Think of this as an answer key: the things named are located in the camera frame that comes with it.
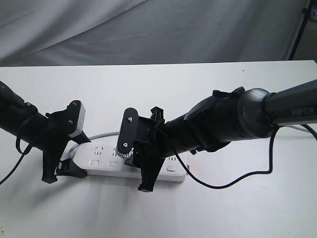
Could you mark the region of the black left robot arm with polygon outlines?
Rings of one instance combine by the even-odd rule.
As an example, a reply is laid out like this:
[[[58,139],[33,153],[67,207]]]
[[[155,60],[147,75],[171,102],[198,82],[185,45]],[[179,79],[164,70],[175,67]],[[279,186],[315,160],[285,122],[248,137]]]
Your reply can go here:
[[[43,153],[42,181],[54,183],[58,176],[84,178],[87,172],[71,158],[61,160],[69,141],[90,142],[83,131],[86,110],[79,100],[65,110],[42,115],[3,82],[0,84],[0,127],[16,137],[16,150],[25,157],[32,148]]]

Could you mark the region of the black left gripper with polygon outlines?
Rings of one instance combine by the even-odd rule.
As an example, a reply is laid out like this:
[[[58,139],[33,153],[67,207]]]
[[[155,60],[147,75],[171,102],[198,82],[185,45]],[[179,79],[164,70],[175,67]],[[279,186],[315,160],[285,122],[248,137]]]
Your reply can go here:
[[[79,135],[70,138],[66,133],[66,109],[63,111],[46,114],[49,119],[47,130],[41,141],[43,149],[43,175],[42,181],[54,183],[58,176],[84,178],[87,172],[77,166],[72,158],[61,161],[64,150],[70,140],[77,144],[90,143],[91,140],[82,131]]]

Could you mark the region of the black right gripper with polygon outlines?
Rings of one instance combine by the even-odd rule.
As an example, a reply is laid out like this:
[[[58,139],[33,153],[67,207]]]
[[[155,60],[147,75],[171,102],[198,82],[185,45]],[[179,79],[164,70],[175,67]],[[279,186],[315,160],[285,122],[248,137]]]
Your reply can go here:
[[[139,115],[136,139],[133,144],[132,157],[124,160],[124,164],[141,169],[142,192],[153,192],[155,182],[165,159],[159,151],[159,136],[155,129],[165,123],[163,109],[153,107],[151,116],[145,118]]]

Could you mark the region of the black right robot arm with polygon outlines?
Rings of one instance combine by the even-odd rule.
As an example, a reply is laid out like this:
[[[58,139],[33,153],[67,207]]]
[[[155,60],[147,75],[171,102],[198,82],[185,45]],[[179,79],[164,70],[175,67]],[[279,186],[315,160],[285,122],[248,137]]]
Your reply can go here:
[[[317,121],[317,83],[310,81],[280,92],[243,87],[214,90],[189,112],[166,121],[163,109],[150,117],[135,108],[124,111],[116,154],[141,171],[139,190],[151,192],[166,158],[181,153],[216,152],[230,142],[269,138],[273,147],[282,127],[300,125],[312,135]]]

